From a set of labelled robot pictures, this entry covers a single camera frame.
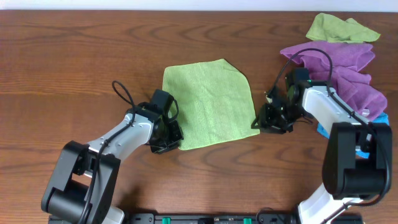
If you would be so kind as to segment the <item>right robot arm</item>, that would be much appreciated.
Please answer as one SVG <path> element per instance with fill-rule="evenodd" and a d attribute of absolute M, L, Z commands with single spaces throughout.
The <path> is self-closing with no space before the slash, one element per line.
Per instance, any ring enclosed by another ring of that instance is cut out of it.
<path fill-rule="evenodd" d="M 379 203 L 391 187 L 392 131 L 353 111 L 325 81 L 288 85 L 286 97 L 276 88 L 251 127 L 284 134 L 301 117 L 314 117 L 328 133 L 322 184 L 284 223 L 331 223 L 350 207 Z"/>

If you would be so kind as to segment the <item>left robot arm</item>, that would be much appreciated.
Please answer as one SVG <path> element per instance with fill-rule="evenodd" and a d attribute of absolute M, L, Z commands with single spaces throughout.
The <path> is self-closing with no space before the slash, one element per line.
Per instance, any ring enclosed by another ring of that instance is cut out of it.
<path fill-rule="evenodd" d="M 100 138 L 70 141 L 61 150 L 41 201 L 41 209 L 67 223 L 123 223 L 111 205 L 121 163 L 141 145 L 154 154 L 171 151 L 183 139 L 176 117 L 156 108 L 129 109 Z"/>

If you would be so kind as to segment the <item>light green microfiber cloth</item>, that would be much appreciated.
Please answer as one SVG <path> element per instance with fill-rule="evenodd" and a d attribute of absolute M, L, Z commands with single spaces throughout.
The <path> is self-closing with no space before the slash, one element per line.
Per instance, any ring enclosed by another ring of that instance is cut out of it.
<path fill-rule="evenodd" d="M 225 59 L 174 65 L 164 70 L 162 88 L 178 103 L 180 150 L 188 151 L 258 135 L 247 78 Z"/>

